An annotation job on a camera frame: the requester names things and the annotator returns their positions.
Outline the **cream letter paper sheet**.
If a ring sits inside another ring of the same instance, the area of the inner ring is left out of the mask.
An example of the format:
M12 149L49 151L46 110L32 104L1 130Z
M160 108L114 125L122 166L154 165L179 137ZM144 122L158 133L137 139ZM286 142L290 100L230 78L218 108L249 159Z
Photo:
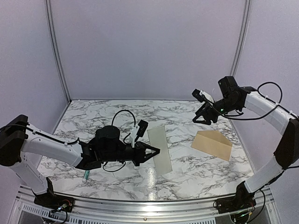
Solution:
M153 157L157 175L165 175L171 172L172 164L168 150L165 126L148 130L148 138L150 145L160 150L160 153Z

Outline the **brown kraft paper envelope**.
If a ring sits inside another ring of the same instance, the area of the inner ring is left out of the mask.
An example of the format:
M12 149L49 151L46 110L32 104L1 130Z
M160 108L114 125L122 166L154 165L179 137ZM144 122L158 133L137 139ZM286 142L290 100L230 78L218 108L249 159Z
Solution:
M229 161L232 151L232 142L219 131L197 131L191 147Z

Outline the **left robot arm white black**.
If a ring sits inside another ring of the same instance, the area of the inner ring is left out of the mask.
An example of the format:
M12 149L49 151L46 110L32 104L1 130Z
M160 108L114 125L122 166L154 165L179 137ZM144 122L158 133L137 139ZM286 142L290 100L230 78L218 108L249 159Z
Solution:
M37 170L27 153L62 161L80 170L97 169L113 161L122 164L131 161L139 166L160 153L160 149L138 141L147 126L141 120L132 131L130 143L120 140L120 130L113 125L96 130L88 143L67 142L28 123L28 117L21 114L0 129L0 164L13 170L30 186L39 201L54 208L59 204L59 197L49 178Z

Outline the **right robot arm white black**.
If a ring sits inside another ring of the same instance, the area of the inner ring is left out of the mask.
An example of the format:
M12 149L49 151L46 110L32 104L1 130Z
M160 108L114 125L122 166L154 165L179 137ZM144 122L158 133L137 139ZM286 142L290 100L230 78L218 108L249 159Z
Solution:
M195 89L192 92L194 98L203 103L195 113L195 123L210 125L216 123L219 116L227 118L228 112L247 109L257 115L251 121L264 120L279 138L269 161L237 186L231 204L241 209L258 190L275 181L299 159L299 118L279 101L269 99L250 86L223 87L222 93L222 99L212 101L203 90Z

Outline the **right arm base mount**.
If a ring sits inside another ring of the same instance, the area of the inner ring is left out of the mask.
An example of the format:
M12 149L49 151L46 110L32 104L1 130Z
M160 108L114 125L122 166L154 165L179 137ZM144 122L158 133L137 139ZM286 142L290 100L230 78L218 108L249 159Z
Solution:
M217 209L219 214L227 212L235 212L238 210L244 210L253 208L256 206L254 197L249 199L241 199L240 201L235 199L234 196L216 199L213 203L213 207Z

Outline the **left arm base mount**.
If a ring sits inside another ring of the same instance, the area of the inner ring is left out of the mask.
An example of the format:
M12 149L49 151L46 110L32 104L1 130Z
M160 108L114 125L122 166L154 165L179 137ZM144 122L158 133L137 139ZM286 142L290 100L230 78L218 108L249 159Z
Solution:
M35 195L34 203L52 209L54 212L61 210L68 213L72 212L75 199L73 197L55 194L51 180L46 177L46 181L48 186L45 193L37 195L33 192Z

